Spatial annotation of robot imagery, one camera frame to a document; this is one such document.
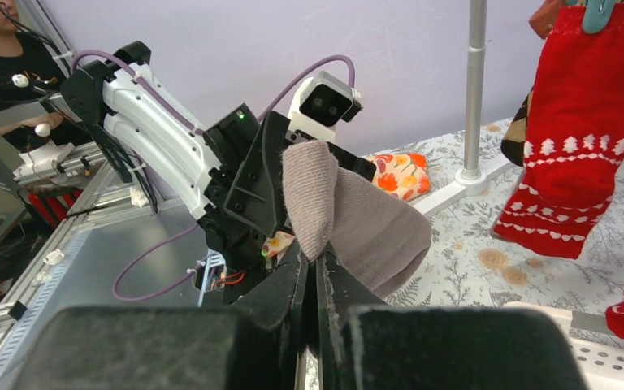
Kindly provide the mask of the brown argyle sock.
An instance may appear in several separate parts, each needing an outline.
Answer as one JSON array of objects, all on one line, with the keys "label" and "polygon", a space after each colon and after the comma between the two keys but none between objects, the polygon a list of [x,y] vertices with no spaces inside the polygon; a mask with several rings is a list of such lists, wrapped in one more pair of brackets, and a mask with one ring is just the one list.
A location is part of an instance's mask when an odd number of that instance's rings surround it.
[{"label": "brown argyle sock", "polygon": [[524,145],[527,136],[527,117],[529,115],[533,90],[523,99],[500,143],[501,153],[514,165],[523,166]]}]

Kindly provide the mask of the white sock basket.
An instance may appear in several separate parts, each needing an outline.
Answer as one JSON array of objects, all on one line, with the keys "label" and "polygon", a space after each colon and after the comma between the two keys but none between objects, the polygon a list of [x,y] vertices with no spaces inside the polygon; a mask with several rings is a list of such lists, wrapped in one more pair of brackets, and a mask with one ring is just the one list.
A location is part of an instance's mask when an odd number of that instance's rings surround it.
[{"label": "white sock basket", "polygon": [[624,389],[624,349],[594,340],[583,340],[578,334],[580,331],[588,331],[608,336],[609,329],[603,317],[520,301],[506,303],[505,307],[538,310],[553,319],[568,340],[588,388]]}]

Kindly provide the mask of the floral patterned table mat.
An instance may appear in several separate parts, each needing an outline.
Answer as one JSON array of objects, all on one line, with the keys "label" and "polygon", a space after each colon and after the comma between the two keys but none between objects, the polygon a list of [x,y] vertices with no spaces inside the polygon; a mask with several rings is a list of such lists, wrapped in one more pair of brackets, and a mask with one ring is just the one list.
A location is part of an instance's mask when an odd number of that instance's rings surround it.
[{"label": "floral patterned table mat", "polygon": [[[431,195],[462,165],[465,131],[373,154],[417,153],[427,158]],[[577,260],[543,257],[490,235],[493,221],[517,183],[513,167],[480,196],[465,197],[431,217],[432,244],[418,271],[386,298],[394,306],[492,306],[513,301],[603,314],[624,292],[624,163],[609,210]],[[583,340],[624,349],[616,336],[579,331]]]}]

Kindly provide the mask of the person in black shirt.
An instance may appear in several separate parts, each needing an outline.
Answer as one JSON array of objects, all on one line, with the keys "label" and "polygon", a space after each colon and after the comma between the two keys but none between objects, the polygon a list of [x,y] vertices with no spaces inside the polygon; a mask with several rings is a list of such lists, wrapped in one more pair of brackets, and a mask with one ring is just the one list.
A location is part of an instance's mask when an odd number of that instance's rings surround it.
[{"label": "person in black shirt", "polygon": [[[41,90],[58,90],[66,76],[45,43],[21,32],[20,15],[15,1],[0,1],[0,84],[12,81],[15,75],[29,78],[35,89],[0,86],[0,110],[41,96]],[[0,127],[0,137],[18,151],[34,150],[47,141],[57,145],[84,145],[92,137],[59,113],[26,119]]]}]

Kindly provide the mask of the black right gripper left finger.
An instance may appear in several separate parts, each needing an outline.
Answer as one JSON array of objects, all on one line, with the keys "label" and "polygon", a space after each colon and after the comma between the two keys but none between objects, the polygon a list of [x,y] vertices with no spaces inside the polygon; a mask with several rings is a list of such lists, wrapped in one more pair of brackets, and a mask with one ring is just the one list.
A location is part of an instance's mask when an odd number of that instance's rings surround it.
[{"label": "black right gripper left finger", "polygon": [[309,266],[292,245],[232,305],[78,306],[24,355],[16,389],[298,389]]}]

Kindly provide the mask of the teal clothes clip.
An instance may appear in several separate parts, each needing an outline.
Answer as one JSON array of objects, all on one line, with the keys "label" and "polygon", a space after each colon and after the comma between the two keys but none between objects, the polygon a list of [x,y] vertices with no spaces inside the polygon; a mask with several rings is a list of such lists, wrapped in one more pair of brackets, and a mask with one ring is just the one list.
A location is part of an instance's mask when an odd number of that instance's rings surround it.
[{"label": "teal clothes clip", "polygon": [[616,0],[565,0],[568,7],[585,7],[582,29],[586,34],[596,34],[608,24]]}]

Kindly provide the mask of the orange floral cloth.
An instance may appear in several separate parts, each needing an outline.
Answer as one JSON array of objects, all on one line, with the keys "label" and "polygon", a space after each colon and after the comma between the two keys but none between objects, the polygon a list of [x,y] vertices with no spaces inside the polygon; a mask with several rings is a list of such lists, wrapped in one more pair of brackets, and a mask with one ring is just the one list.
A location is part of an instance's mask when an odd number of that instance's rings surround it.
[{"label": "orange floral cloth", "polygon": [[[427,158],[423,154],[375,154],[367,158],[376,166],[374,186],[406,202],[426,194],[431,189],[427,173]],[[265,258],[278,258],[292,244],[295,236],[277,232],[262,246]]]}]

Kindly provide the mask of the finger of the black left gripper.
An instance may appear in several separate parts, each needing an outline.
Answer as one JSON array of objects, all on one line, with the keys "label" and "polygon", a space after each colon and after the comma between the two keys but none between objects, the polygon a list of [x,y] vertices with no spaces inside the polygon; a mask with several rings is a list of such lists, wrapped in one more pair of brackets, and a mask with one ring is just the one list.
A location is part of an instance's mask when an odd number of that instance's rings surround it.
[{"label": "finger of the black left gripper", "polygon": [[224,202],[230,216],[268,237],[293,232],[282,189],[282,152],[289,124],[277,112],[266,114]]},{"label": "finger of the black left gripper", "polygon": [[377,167],[374,163],[359,157],[340,146],[328,142],[330,151],[331,170],[328,179],[331,184],[370,184],[375,176]]}]

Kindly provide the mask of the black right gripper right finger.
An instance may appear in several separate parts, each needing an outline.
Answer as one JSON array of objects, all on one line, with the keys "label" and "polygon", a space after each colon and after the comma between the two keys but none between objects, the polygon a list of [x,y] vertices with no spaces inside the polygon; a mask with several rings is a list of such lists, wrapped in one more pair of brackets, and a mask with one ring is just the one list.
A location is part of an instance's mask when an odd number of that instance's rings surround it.
[{"label": "black right gripper right finger", "polygon": [[525,308],[386,305],[340,264],[316,259],[323,389],[584,389],[551,318]]}]

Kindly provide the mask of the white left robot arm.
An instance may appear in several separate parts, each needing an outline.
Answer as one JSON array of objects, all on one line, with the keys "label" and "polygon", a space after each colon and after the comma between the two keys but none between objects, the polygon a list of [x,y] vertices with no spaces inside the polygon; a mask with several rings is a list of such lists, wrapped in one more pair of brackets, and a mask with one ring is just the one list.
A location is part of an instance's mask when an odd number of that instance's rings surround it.
[{"label": "white left robot arm", "polygon": [[113,54],[80,51],[60,87],[63,107],[163,178],[228,268],[261,267],[264,240],[290,231],[281,162],[290,145],[323,140],[341,167],[374,177],[373,163],[334,142],[336,124],[362,108],[352,82],[314,65],[293,83],[296,97],[287,115],[255,115],[240,105],[206,128],[162,87],[150,57],[141,41]]}]

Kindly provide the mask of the silver drying rack frame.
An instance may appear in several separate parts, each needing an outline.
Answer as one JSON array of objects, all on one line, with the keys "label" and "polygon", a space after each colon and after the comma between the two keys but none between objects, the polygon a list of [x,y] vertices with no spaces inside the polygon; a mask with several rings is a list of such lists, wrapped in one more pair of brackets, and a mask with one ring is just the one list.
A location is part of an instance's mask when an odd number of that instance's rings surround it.
[{"label": "silver drying rack frame", "polygon": [[480,161],[483,82],[488,46],[487,13],[487,0],[470,1],[463,165],[455,173],[451,183],[414,203],[414,209],[427,218],[437,215],[465,197],[484,194],[493,179],[514,167],[502,155],[485,162]]}]

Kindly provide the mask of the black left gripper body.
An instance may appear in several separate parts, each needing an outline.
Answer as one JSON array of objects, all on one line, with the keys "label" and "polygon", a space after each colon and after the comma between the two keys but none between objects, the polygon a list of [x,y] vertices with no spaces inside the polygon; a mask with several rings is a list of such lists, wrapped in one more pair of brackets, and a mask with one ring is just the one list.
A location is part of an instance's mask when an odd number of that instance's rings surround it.
[{"label": "black left gripper body", "polygon": [[277,254],[291,240],[282,190],[282,152],[289,120],[271,113],[259,121],[240,105],[203,134],[219,165],[209,171],[201,226],[209,248],[224,254],[253,241],[264,254]]}]

